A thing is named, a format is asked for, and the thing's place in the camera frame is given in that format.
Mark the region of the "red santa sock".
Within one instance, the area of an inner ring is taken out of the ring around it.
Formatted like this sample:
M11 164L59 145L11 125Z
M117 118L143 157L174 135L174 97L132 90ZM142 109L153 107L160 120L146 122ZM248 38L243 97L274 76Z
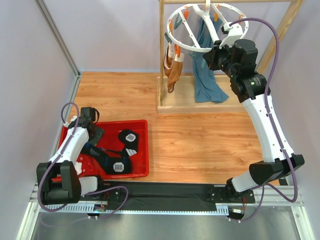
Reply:
M86 154L80 154L77 158L74 168L78 178L100 176L97 161Z

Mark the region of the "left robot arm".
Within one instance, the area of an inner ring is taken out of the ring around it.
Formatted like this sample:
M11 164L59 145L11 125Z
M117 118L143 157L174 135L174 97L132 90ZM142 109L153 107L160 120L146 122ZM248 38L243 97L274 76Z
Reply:
M82 150L96 146L104 134L97 126L100 113L93 107L78 112L80 115L66 124L67 135L57 152L36 168L38 196L45 206L74 204L98 189L99 177L78 177L75 165Z

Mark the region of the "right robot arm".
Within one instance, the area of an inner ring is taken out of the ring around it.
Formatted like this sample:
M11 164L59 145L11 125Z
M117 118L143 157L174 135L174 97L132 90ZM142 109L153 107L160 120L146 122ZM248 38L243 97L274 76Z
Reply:
M231 90L248 113L262 150L261 161L227 181L235 193L292 175L305 163L283 134L267 80L255 70L257 56L256 44L248 39L238 39L233 46L214 46L203 54L210 70L221 70L229 77Z

